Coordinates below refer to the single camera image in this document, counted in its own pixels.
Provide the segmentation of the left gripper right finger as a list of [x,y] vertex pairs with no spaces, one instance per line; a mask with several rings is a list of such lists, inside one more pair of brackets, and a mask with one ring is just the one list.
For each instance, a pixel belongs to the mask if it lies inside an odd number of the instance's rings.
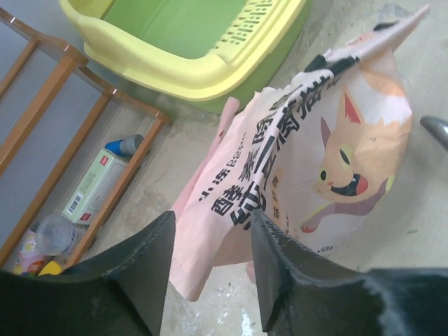
[[353,270],[289,237],[260,210],[251,243],[262,330],[268,335],[335,335],[338,300],[326,286]]

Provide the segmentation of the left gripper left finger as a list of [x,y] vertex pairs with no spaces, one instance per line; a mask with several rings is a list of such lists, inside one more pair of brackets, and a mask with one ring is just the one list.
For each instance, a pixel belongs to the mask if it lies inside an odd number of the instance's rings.
[[80,280],[64,335],[159,335],[175,215],[166,211],[130,238],[69,267]]

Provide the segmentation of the pink cat litter bag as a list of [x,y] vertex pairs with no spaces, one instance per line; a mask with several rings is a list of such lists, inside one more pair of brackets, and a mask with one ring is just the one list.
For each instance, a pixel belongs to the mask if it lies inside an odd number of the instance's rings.
[[391,188],[412,127],[394,52],[429,10],[316,56],[241,113],[227,103],[173,205],[169,280],[180,295],[195,301],[214,267],[252,260],[255,210],[322,256],[363,224]]

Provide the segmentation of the silver metal scoop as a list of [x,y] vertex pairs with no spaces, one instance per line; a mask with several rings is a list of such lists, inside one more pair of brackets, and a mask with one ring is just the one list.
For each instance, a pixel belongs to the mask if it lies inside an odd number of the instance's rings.
[[420,124],[448,151],[448,122],[446,120],[427,115],[420,119]]

